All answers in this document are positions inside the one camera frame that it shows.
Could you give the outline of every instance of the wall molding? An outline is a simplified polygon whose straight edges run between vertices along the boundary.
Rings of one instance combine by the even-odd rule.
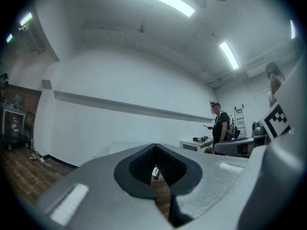
[[[61,92],[61,91],[54,91],[54,95],[56,100],[65,101],[74,104],[86,105],[101,109],[107,109],[112,111],[118,111],[118,112],[169,118],[169,119],[176,119],[183,121],[191,121],[191,122],[200,122],[200,123],[210,123],[214,120],[213,118],[208,118],[203,116],[178,113],[163,109],[157,109],[157,108],[124,103],[124,102],[117,102],[107,99],[95,98],[95,97]]]
[[[44,156],[40,154],[39,157],[40,157],[40,158],[43,158],[44,160],[52,159],[52,160],[54,160],[54,161],[56,161],[56,162],[58,162],[58,163],[61,163],[61,164],[65,165],[65,166],[70,167],[70,168],[73,168],[73,169],[78,168],[78,166],[73,165],[73,164],[71,164],[71,163],[64,162],[63,160],[57,159],[56,157],[53,157],[53,156],[50,155],[50,154],[46,154],[46,155],[44,155]]]

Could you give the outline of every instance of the shelf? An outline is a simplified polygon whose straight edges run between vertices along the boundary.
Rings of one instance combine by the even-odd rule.
[[[61,92],[61,91],[54,91],[54,95],[56,100],[61,100],[69,103],[81,104],[101,109],[107,109],[112,111],[118,111],[118,112],[177,119],[177,120],[184,120],[191,122],[200,122],[200,123],[210,123],[214,120],[213,118],[172,112],[168,110],[162,110],[147,106],[111,101],[107,99],[89,97],[89,96]]]

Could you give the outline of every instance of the ladder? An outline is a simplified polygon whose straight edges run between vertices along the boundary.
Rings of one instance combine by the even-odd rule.
[[[238,117],[238,112],[242,112],[242,117]],[[244,126],[239,127],[238,126],[238,120],[243,119]],[[246,119],[245,119],[245,112],[244,112],[244,105],[242,104],[242,108],[237,109],[235,107],[235,122],[237,129],[244,129],[244,137],[247,137],[247,129],[246,129]]]

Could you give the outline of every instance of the wooden floor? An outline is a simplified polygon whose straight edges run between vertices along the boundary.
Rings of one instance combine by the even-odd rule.
[[[169,210],[171,207],[171,189],[165,180],[152,180],[151,187],[157,193],[156,205],[164,217],[169,220]]]
[[[50,186],[73,169],[52,159],[32,161],[26,148],[0,148],[0,161],[15,194],[35,204]]]

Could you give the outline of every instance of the man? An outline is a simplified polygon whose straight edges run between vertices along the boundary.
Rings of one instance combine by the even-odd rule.
[[[229,116],[226,112],[221,110],[219,103],[212,105],[213,112],[216,114],[214,127],[208,127],[209,130],[213,129],[213,141],[215,143],[224,142],[228,140],[227,126],[229,124]]]
[[[0,99],[4,98],[4,92],[5,89],[9,86],[9,82],[5,81],[1,86],[0,86]]]

